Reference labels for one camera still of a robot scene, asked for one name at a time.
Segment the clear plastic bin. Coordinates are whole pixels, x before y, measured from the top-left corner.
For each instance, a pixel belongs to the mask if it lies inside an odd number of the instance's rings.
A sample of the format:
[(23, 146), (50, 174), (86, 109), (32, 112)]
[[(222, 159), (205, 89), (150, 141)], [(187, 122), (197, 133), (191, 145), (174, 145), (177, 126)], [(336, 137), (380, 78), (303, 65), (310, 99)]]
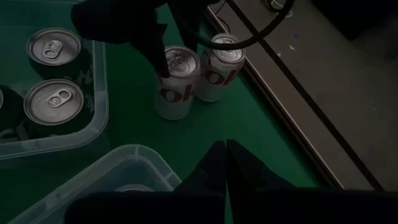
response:
[[(84, 0), (0, 0), (0, 161), (82, 147), (94, 141), (108, 122), (106, 54), (102, 42), (79, 36), (72, 6)], [(27, 92), (44, 80), (30, 65), (28, 38), (41, 29), (60, 27), (75, 33), (90, 51), (93, 81), (76, 83), (93, 100), (93, 119), (81, 131), (35, 138), (24, 112)]]
[(64, 224), (69, 205), (88, 194), (115, 192), (127, 184), (143, 184), (154, 192), (169, 192), (181, 182), (155, 150), (127, 144), (98, 159), (8, 224)]

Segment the silver and blue soda can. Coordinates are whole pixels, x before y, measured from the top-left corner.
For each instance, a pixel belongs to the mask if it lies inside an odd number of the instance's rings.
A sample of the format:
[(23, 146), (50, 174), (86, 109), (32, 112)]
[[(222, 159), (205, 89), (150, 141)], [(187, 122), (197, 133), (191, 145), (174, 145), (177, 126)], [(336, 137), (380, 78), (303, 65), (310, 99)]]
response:
[(127, 184), (116, 188), (114, 191), (115, 192), (129, 192), (129, 191), (153, 192), (154, 190), (143, 184)]

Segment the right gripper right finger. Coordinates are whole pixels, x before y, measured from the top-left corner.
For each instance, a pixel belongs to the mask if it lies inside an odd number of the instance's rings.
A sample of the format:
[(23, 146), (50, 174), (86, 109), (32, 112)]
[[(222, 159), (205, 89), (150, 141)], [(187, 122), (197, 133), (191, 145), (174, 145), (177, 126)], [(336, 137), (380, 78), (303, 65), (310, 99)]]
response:
[(295, 186), (277, 175), (236, 140), (227, 140), (229, 180), (247, 191), (290, 189)]

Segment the green Sprite soda can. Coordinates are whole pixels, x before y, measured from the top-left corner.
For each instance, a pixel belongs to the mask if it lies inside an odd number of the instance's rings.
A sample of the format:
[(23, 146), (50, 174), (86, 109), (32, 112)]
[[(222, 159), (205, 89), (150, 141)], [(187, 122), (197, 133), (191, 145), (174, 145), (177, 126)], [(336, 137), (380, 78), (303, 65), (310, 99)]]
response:
[(26, 51), (31, 67), (44, 80), (62, 78), (79, 84), (93, 81), (90, 51), (70, 30), (41, 29), (28, 38)]
[(93, 119), (93, 100), (66, 79), (42, 81), (24, 98), (24, 112), (35, 138), (81, 131)]

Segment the silver Diet Coke can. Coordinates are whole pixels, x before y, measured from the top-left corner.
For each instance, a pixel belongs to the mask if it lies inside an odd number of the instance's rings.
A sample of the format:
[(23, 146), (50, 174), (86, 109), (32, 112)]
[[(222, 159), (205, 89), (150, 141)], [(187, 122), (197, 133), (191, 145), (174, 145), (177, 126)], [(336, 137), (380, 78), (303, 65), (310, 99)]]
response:
[(245, 49), (215, 50), (208, 47), (201, 55), (201, 75), (195, 87), (195, 96), (205, 102), (216, 102), (244, 67)]
[(154, 108), (159, 116), (168, 120), (185, 117), (193, 101), (193, 92), (201, 73), (197, 53), (184, 46), (165, 48), (170, 76), (155, 77)]

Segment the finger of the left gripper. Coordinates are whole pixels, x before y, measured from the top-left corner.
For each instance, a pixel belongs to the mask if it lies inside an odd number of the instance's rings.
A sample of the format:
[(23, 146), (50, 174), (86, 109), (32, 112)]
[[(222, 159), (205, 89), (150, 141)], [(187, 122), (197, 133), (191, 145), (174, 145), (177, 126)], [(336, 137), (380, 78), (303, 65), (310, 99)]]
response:
[(138, 28), (129, 40), (129, 43), (145, 56), (162, 78), (170, 76), (163, 42), (166, 29), (167, 24), (151, 23)]
[(200, 19), (204, 11), (201, 0), (169, 0), (169, 9), (174, 17), (184, 45), (192, 51), (197, 52), (198, 41), (186, 29), (184, 24), (195, 33), (199, 32)]

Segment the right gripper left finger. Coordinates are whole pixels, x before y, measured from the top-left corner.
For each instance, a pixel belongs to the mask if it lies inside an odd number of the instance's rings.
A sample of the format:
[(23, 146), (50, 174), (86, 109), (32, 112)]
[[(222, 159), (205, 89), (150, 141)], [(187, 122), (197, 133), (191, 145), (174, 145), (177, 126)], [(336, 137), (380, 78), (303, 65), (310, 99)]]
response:
[(215, 141), (190, 175), (174, 191), (187, 194), (224, 194), (226, 192), (224, 141)]

